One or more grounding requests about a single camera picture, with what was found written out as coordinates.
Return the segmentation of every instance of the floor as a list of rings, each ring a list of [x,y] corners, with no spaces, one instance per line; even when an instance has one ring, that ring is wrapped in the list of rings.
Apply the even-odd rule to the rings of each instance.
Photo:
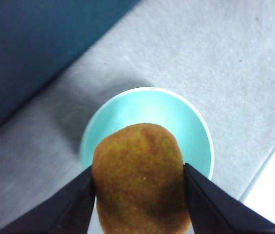
[[[141,86],[199,110],[212,180],[240,199],[275,148],[275,1],[141,1],[0,128],[0,228],[82,171],[93,113]]]

